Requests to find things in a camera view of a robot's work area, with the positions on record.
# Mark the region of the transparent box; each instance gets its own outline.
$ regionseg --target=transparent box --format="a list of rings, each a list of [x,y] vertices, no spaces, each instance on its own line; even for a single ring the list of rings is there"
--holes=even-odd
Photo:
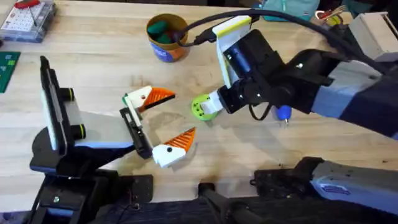
[[[41,0],[40,2],[44,3],[44,6],[35,18],[37,26],[32,26],[30,31],[3,29],[8,16],[11,15],[14,9],[14,5],[12,5],[7,17],[1,23],[0,37],[3,40],[41,43],[54,19],[57,8],[53,0]]]

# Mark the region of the orange plastic part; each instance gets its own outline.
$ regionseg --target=orange plastic part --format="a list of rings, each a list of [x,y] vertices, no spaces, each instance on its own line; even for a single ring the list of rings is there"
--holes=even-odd
[[[139,108],[139,111],[143,112],[147,105],[151,105],[153,103],[158,102],[159,100],[163,100],[164,98],[172,95],[175,95],[175,93],[171,90],[167,90],[165,88],[152,87],[152,91],[149,93],[149,96],[145,99],[144,104]]]
[[[180,147],[184,149],[185,152],[188,152],[189,148],[193,143],[193,139],[195,138],[195,131],[196,128],[189,129],[188,131],[185,131],[184,133],[167,141],[164,144],[173,147]]]

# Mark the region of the circuit board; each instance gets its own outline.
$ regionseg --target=circuit board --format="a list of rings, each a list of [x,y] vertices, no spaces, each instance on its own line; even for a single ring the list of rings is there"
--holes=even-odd
[[[0,52],[0,93],[6,91],[20,54],[20,52]]]

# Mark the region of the wooden surface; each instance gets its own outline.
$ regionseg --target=wooden surface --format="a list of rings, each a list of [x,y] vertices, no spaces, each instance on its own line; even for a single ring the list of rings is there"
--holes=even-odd
[[[10,6],[1,1],[0,13]],[[152,52],[145,25],[160,13],[174,13],[191,23],[228,8],[106,2],[58,1],[58,14],[42,44],[6,42],[1,50],[22,55],[5,94],[0,95],[0,211],[28,210],[43,174],[29,170],[31,144],[45,126],[40,102],[39,56],[57,71],[61,86],[73,87],[83,111],[119,116],[125,92],[153,85],[177,93],[144,113],[154,144],[197,127],[188,157],[161,169],[135,153],[106,165],[122,175],[153,174],[154,201],[190,200],[199,181],[218,182],[227,196],[254,195],[248,180],[256,169],[292,167],[303,156],[342,164],[398,170],[398,143],[335,119],[294,111],[290,126],[279,127],[271,116],[252,120],[247,108],[222,112],[209,123],[190,112],[197,95],[223,84],[215,45],[190,49],[183,60],[163,63]],[[201,32],[202,26],[190,33]],[[328,49],[319,35],[290,23],[255,23],[285,61],[308,48]],[[256,110],[262,112],[263,106]]]

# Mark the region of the cup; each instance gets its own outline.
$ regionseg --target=cup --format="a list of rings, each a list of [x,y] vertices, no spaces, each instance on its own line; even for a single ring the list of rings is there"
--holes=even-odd
[[[187,22],[185,22],[185,20],[182,19],[180,16],[173,14],[160,14],[149,20],[146,27],[147,30],[149,26],[159,21],[165,21],[167,23],[167,32],[175,32],[178,30],[182,30],[183,28],[186,28],[186,26],[188,26]],[[146,31],[146,33],[148,35],[150,44],[154,49],[155,55],[163,62],[175,62],[176,60],[182,58],[188,52],[188,49],[179,46],[176,42],[171,44],[162,44],[154,40],[149,35],[148,31]],[[182,44],[185,44],[187,39],[188,33],[185,33],[180,41]]]

